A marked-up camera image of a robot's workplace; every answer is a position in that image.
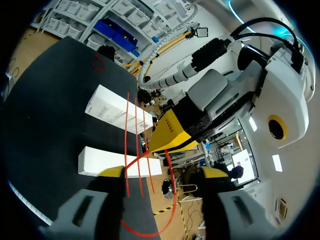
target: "blue storage bin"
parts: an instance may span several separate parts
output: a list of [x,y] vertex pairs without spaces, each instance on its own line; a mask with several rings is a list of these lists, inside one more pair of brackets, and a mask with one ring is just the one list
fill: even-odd
[[114,37],[118,31],[122,30],[118,24],[108,18],[98,20],[93,28],[97,29],[100,33],[106,35],[108,38]]
[[127,50],[128,52],[131,52],[138,43],[137,39],[133,40],[133,43],[130,42],[128,39],[124,38],[123,34],[126,34],[128,36],[128,38],[130,39],[134,39],[134,36],[132,36],[130,33],[128,33],[125,30],[120,30],[118,31],[114,37],[112,38],[112,40],[117,43],[118,45],[120,45],[121,47],[123,47],[125,50]]
[[138,49],[135,47],[134,49],[132,49],[131,53],[133,55],[135,55],[136,57],[139,57],[140,56],[140,53],[138,52]]

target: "white rectangular box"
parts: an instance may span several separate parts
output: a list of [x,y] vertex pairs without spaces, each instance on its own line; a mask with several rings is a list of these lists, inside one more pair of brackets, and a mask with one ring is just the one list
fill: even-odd
[[[126,156],[127,164],[135,160],[136,156]],[[150,172],[152,176],[161,175],[161,164],[159,159],[149,158]],[[84,147],[78,157],[78,173],[81,175],[97,177],[106,169],[125,165],[125,155],[109,151],[103,151],[92,147]],[[139,160],[141,177],[149,176],[147,158]],[[128,178],[138,178],[138,163],[136,162],[127,169]]]
[[[126,112],[127,100],[102,85],[97,87],[85,109],[86,114],[123,130],[126,126]],[[135,105],[129,102],[127,131],[136,134],[137,122],[137,133],[142,133],[144,131],[144,117],[145,129],[152,127],[152,115],[139,107],[136,107],[135,110]]]

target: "white cable sleeve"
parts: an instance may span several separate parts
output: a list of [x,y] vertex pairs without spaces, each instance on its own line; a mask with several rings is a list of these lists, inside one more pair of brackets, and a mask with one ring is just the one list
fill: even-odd
[[188,64],[183,70],[176,72],[175,74],[162,78],[161,80],[157,80],[152,82],[152,84],[147,85],[146,89],[163,89],[170,87],[172,85],[178,84],[183,81],[189,80],[189,78],[196,75],[197,72],[191,66],[191,63]]
[[14,192],[14,194],[21,200],[21,202],[24,203],[37,217],[39,217],[42,221],[44,221],[46,224],[51,226],[53,223],[52,220],[50,220],[46,215],[44,215],[42,212],[40,212],[38,209],[35,208],[27,199],[24,198],[24,196],[21,195],[20,192],[9,182],[9,186],[11,190]]
[[142,65],[141,67],[141,71],[139,73],[138,76],[138,84],[139,87],[142,89],[160,89],[162,87],[159,86],[159,84],[161,85],[162,80],[157,81],[157,82],[148,82],[148,83],[144,83],[144,76],[145,73],[148,69],[148,66],[150,64],[150,61],[157,55],[158,50],[165,44],[167,43],[172,37],[175,36],[175,34],[180,31],[182,28],[186,27],[187,25],[190,24],[190,21],[196,16],[196,14],[198,13],[198,6],[194,5],[193,6],[194,11],[192,13],[192,15],[190,17],[188,17],[184,22],[182,22],[181,24],[179,24],[177,27],[175,27],[174,29],[172,29],[164,38],[163,40],[161,40],[158,45],[154,48],[154,50],[152,51],[152,53],[149,55],[149,57],[146,59],[145,63]]

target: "wooden floor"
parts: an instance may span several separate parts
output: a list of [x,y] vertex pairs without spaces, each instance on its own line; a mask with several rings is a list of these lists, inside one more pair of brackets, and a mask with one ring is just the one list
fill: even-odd
[[[8,71],[11,75],[16,76],[15,81],[19,79],[21,74],[26,70],[26,68],[47,48],[56,43],[59,40],[58,37],[49,34],[35,32],[33,28],[28,29],[24,36],[22,37],[20,43],[18,44],[8,66]],[[150,110],[156,112],[156,109],[153,107]],[[158,212],[162,209],[170,207],[173,204],[173,199],[166,199],[162,194],[162,183],[165,179],[170,179],[168,175],[168,167],[162,166],[162,175],[154,176],[152,178],[154,190],[153,193],[150,179],[147,178],[148,189],[150,194],[150,201],[153,212]],[[192,234],[200,234],[201,236],[205,235],[204,230],[198,230],[198,225],[202,222],[202,213],[201,213],[201,201],[184,202],[181,204],[184,221],[186,228],[188,230],[188,239],[191,239]],[[164,226],[169,221],[171,216],[172,209],[168,210],[159,215],[155,215],[155,221],[158,227],[158,230],[161,231]],[[168,228],[160,234],[162,240],[186,240],[185,235],[185,226],[181,214],[180,206],[177,205],[176,211],[173,217],[172,222]]]

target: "light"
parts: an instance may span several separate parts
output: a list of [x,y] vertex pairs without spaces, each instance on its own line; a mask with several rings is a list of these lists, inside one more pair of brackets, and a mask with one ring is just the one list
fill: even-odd
[[[238,14],[235,12],[235,10],[232,8],[232,6],[231,6],[231,1],[229,1],[228,5],[229,5],[229,8],[230,8],[231,12],[232,12],[233,15],[236,17],[236,19],[238,19],[240,23],[244,24],[245,22],[242,21],[241,17],[239,17]],[[253,31],[252,28],[249,27],[249,26],[247,26],[246,29],[248,29],[248,30],[249,30],[250,32],[252,32],[252,33],[255,33],[255,31]]]
[[243,175],[242,175],[242,177],[237,179],[238,184],[242,184],[244,182],[255,179],[254,169],[252,167],[247,149],[244,149],[243,151],[238,152],[238,153],[232,155],[231,157],[232,157],[232,161],[233,161],[234,166],[243,167]]
[[234,165],[230,164],[230,165],[226,166],[226,168],[228,169],[228,171],[231,171],[234,168]]
[[257,125],[256,125],[254,119],[252,118],[252,116],[249,118],[249,123],[252,127],[252,130],[255,132],[258,128],[257,128]]
[[282,166],[281,166],[281,161],[280,161],[280,157],[279,155],[273,155],[272,156],[273,158],[273,163],[274,163],[274,167],[275,167],[275,170],[277,172],[282,172]]

